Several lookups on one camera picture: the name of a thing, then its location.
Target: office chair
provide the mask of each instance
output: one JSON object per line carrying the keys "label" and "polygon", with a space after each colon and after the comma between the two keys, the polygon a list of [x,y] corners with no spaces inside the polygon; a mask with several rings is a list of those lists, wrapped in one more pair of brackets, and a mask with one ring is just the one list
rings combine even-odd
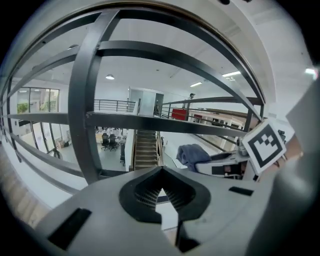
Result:
{"label": "office chair", "polygon": [[125,143],[121,143],[120,144],[120,149],[121,149],[120,163],[123,162],[122,166],[125,166],[125,164],[126,164],[125,148],[126,148],[126,144]]}
{"label": "office chair", "polygon": [[106,133],[102,134],[101,145],[103,146],[101,149],[104,149],[104,151],[106,151],[106,148],[108,148],[109,146],[109,136]]}
{"label": "office chair", "polygon": [[116,136],[114,134],[110,134],[108,148],[110,149],[110,151],[118,148]]}

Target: blue cloth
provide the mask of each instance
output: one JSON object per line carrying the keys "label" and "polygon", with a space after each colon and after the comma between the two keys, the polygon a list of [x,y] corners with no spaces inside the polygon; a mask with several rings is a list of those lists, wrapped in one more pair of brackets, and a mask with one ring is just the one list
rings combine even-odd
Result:
{"label": "blue cloth", "polygon": [[179,146],[176,159],[194,173],[197,173],[195,164],[211,160],[210,155],[198,144]]}

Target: ceiling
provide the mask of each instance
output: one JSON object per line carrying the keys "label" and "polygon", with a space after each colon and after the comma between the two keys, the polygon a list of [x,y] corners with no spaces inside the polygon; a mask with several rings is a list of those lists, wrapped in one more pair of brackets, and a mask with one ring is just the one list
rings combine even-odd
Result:
{"label": "ceiling", "polygon": [[[304,74],[305,68],[310,66],[311,62],[303,39],[298,35],[299,31],[297,32],[292,20],[273,1],[255,0],[246,3],[235,0],[227,7],[216,0],[167,0],[166,2],[194,12],[223,33],[248,60],[269,102],[275,102],[274,94],[286,91],[284,88],[290,89],[300,85],[305,90],[310,84],[311,77]],[[73,29],[46,44],[21,67],[15,76],[22,77],[34,66],[68,49],[69,46],[80,45],[90,26]],[[121,20],[110,40],[133,40],[162,45],[193,56],[221,74],[236,71],[236,68],[222,54],[197,37],[153,21]],[[59,66],[36,79],[68,85],[72,66],[72,63]],[[123,84],[159,91],[175,88],[186,94],[193,92],[202,97],[227,95],[215,84],[204,82],[202,77],[153,60],[104,57],[97,82],[110,83],[105,79],[107,74],[114,75],[114,86]],[[254,96],[242,75],[235,75],[233,78],[235,81],[232,83],[237,84],[246,96]],[[197,82],[204,83],[190,87]]]}

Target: red panel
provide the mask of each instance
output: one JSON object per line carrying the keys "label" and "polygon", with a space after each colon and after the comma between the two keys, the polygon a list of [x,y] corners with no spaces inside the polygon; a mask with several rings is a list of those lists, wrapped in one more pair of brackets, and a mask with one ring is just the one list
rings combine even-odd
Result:
{"label": "red panel", "polygon": [[174,118],[174,119],[179,119],[179,120],[183,120],[184,121],[185,118],[186,118],[186,113],[187,113],[186,109],[173,108],[171,117]]}

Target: glass wall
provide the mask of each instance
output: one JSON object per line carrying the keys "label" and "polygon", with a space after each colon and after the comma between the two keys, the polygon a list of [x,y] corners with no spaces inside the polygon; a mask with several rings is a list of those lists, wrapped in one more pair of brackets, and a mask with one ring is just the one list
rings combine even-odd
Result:
{"label": "glass wall", "polygon": [[17,92],[17,113],[58,112],[59,90],[23,87]]}
{"label": "glass wall", "polygon": [[49,112],[50,89],[30,89],[30,112]]}
{"label": "glass wall", "polygon": [[37,148],[35,143],[34,134],[32,132],[31,123],[29,121],[20,121],[19,122],[19,137],[29,145],[34,148]]}
{"label": "glass wall", "polygon": [[29,112],[29,93],[30,88],[21,88],[17,92],[17,113],[23,114]]}
{"label": "glass wall", "polygon": [[50,89],[50,112],[58,112],[59,90]]}
{"label": "glass wall", "polygon": [[[23,87],[17,92],[17,113],[58,112],[59,90]],[[60,124],[19,121],[19,137],[44,153],[62,140]]]}

